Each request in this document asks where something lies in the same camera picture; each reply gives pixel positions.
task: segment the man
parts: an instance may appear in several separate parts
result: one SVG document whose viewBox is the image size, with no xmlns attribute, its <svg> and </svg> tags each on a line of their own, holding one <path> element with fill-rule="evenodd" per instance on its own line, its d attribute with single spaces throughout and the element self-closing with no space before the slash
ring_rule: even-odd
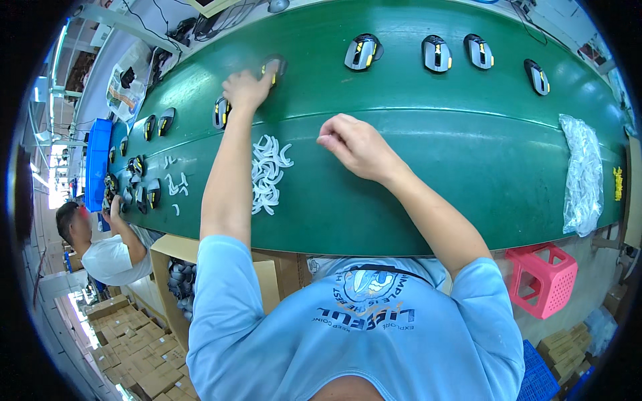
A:
<svg viewBox="0 0 642 401">
<path fill-rule="evenodd" d="M 111 213 L 103 218 L 111 226 L 112 237 L 91 242 L 91 220 L 84 206 L 67 202 L 56 211 L 58 234 L 73 246 L 85 270 L 108 286 L 124 286 L 152 273 L 152 258 L 147 249 L 161 233 L 129 226 L 120 217 L 122 197 L 116 195 Z"/>
<path fill-rule="evenodd" d="M 263 314 L 249 250 L 250 129 L 272 73 L 257 81 L 244 71 L 223 83 L 234 108 L 203 195 L 187 355 L 200 398 L 516 399 L 522 339 L 482 237 L 371 125 L 349 115 L 326 121 L 317 142 L 396 196 L 450 272 L 451 295 L 409 259 L 341 259 Z"/>
</svg>

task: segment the black hair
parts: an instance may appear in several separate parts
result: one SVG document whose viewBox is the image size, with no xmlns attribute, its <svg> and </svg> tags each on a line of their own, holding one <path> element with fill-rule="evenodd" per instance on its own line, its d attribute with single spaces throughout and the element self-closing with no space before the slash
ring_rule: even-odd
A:
<svg viewBox="0 0 642 401">
<path fill-rule="evenodd" d="M 76 213 L 78 204 L 76 202 L 67 202 L 62 205 L 56 211 L 56 226 L 58 227 L 58 235 L 62 237 L 69 245 L 73 245 L 71 242 L 71 234 L 69 233 L 69 227 L 71 226 L 71 220 Z"/>
</svg>

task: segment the pink plastic stool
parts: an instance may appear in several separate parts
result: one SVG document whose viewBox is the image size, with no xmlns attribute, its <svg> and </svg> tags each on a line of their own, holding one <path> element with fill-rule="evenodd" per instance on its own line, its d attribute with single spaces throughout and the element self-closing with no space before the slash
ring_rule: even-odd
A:
<svg viewBox="0 0 642 401">
<path fill-rule="evenodd" d="M 535 253 L 548 250 L 548 262 Z M 554 259 L 561 261 L 553 264 Z M 546 319 L 566 305 L 575 283 L 577 262 L 575 259 L 551 243 L 524 246 L 506 250 L 506 258 L 513 262 L 513 278 L 508 295 L 510 300 L 538 319 Z M 534 293 L 524 297 L 518 295 L 522 274 L 528 272 L 535 277 L 529 287 Z M 527 301 L 539 296 L 537 303 Z"/>
</svg>

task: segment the green conveyor belt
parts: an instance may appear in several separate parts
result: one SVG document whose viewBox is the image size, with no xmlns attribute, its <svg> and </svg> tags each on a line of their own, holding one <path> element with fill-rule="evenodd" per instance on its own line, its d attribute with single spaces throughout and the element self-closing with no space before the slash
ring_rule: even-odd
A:
<svg viewBox="0 0 642 401">
<path fill-rule="evenodd" d="M 343 65 L 350 40 L 377 35 L 383 57 L 365 72 Z M 466 59 L 463 38 L 483 37 L 495 66 L 479 71 Z M 437 34 L 453 52 L 453 68 L 436 75 L 422 64 L 421 41 Z M 252 246 L 340 255 L 430 254 L 398 202 L 376 183 L 361 180 L 316 145 L 321 124 L 345 112 L 375 126 L 432 188 L 480 231 L 489 248 L 511 248 L 564 237 L 564 187 L 569 150 L 558 115 L 584 119 L 597 131 L 604 168 L 600 226 L 617 221 L 613 166 L 625 167 L 624 113 L 609 86 L 575 55 L 529 37 L 519 21 L 448 1 L 331 1 L 274 15 L 223 37 L 172 71 L 146 98 L 140 119 L 176 108 L 165 137 L 143 139 L 132 129 L 126 157 L 110 171 L 121 186 L 129 157 L 144 154 L 143 185 L 160 178 L 160 207 L 146 216 L 133 207 L 137 225 L 198 238 L 201 196 L 222 132 L 212 126 L 221 83 L 271 53 L 289 66 L 258 110 L 252 129 L 275 136 L 295 165 L 277 185 L 275 215 L 252 218 Z M 548 96 L 531 88 L 523 60 L 546 72 Z M 122 124 L 112 134 L 118 145 Z M 164 156 L 178 159 L 164 169 Z M 170 196 L 184 172 L 189 196 Z M 171 206 L 180 207 L 180 216 Z"/>
</svg>

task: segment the blue plastic bin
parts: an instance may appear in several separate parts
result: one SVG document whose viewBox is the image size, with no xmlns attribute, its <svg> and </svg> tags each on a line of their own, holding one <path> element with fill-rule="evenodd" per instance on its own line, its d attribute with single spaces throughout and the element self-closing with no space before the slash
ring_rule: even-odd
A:
<svg viewBox="0 0 642 401">
<path fill-rule="evenodd" d="M 111 135 L 111 120 L 97 118 L 89 131 L 85 170 L 85 206 L 90 212 L 98 212 L 103 208 Z"/>
<path fill-rule="evenodd" d="M 560 391 L 560 386 L 531 343 L 524 340 L 523 344 L 526 372 L 517 400 L 548 401 Z"/>
</svg>

